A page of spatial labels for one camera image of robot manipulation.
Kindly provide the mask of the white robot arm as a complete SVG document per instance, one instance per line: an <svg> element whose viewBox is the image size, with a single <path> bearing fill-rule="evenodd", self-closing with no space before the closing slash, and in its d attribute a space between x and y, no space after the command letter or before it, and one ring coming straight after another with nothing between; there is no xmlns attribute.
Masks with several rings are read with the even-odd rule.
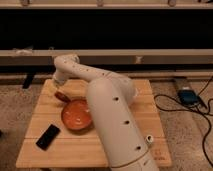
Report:
<svg viewBox="0 0 213 171"><path fill-rule="evenodd" d="M129 106L137 96L122 74L80 63L75 54L54 58L53 82L62 86L75 75L86 81L86 101L111 171L159 171Z"/></svg>

